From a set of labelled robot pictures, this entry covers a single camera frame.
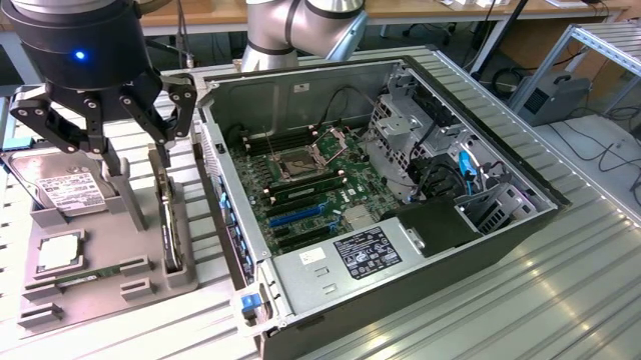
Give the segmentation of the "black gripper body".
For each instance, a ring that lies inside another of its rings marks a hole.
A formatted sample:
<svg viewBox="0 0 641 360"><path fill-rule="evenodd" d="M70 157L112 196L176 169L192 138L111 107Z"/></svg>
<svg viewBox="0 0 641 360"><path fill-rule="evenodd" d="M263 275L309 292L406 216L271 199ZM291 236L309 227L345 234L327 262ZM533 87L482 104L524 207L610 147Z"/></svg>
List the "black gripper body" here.
<svg viewBox="0 0 641 360"><path fill-rule="evenodd" d="M7 2L10 18L46 80L52 102L78 114L95 101L102 118L130 118L122 98L150 111L162 91L159 72L151 65L140 10L134 1L112 1L82 13L38 13Z"/></svg>

